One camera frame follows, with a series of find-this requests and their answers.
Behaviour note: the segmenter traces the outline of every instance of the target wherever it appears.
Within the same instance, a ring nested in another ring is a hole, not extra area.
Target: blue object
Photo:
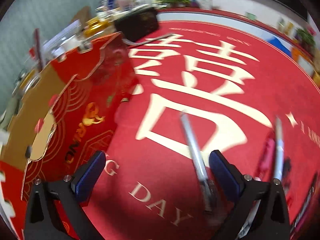
[[[113,10],[115,8],[115,0],[107,0],[108,9]]]
[[[285,54],[287,54],[289,57],[292,57],[291,51],[288,50],[284,45],[282,45],[281,41],[279,41],[276,37],[273,37],[272,39],[267,40],[271,45],[275,46]]]
[[[282,180],[282,170],[283,170],[283,162],[284,162],[284,142],[283,140],[277,140],[276,142],[276,160],[275,160],[275,168],[274,168],[274,174],[273,178]]]
[[[87,164],[83,165],[86,170],[82,170],[82,167],[79,168],[83,175],[79,179],[76,176],[74,179],[76,184],[72,186],[76,200],[79,203],[88,199],[105,165],[106,155],[104,152],[98,151],[90,158]]]
[[[197,0],[191,0],[191,6],[192,7],[199,7]]]
[[[226,198],[229,201],[237,202],[241,195],[240,185],[215,151],[210,153],[209,166],[226,195]]]

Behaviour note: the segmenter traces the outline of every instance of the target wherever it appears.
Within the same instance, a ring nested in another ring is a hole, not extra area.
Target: pink object
[[[44,120],[43,120],[43,118],[40,118],[40,119],[38,120],[37,124],[36,124],[35,133],[40,132],[43,124],[44,124]]]
[[[55,101],[57,100],[58,95],[53,95],[52,98],[49,100],[49,106],[53,106],[53,104],[55,103]]]
[[[270,169],[270,167],[272,165],[273,153],[275,151],[275,146],[276,146],[275,141],[273,139],[268,139],[265,157],[260,164],[261,171],[267,171],[268,169]]]
[[[293,197],[290,195],[287,199],[288,209],[291,207],[292,203],[293,203]]]
[[[263,178],[267,171],[272,167],[273,153],[275,151],[275,140],[269,138],[266,142],[266,148],[259,161],[256,176],[259,180],[263,181]]]
[[[308,32],[309,32],[312,36],[315,36],[315,35],[316,35],[315,30],[314,30],[310,25],[307,27],[307,30],[308,30]]]

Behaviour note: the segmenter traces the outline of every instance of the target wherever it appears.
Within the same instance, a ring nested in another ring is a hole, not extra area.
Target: red rug
[[[205,161],[219,149],[251,175],[279,116],[292,165],[292,221],[320,165],[318,88],[287,55],[250,34],[172,21],[148,38],[169,32],[177,35],[130,52],[141,85],[118,111],[86,214],[105,239],[210,239],[180,125],[186,111]]]

